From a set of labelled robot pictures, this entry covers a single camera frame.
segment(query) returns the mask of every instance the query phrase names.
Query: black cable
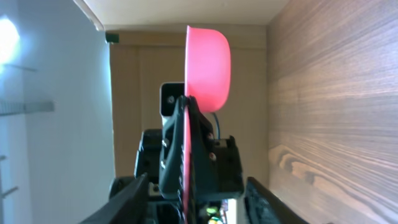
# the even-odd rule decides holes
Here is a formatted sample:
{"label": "black cable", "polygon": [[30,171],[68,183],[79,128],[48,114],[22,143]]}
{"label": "black cable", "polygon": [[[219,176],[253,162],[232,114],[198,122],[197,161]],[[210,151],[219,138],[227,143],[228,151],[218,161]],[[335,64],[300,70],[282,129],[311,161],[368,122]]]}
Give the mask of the black cable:
{"label": "black cable", "polygon": [[217,126],[217,138],[221,139],[221,133],[220,133],[220,124],[218,122],[218,118],[217,118],[217,114],[216,113],[212,113],[214,116],[214,119],[216,120],[216,126]]}

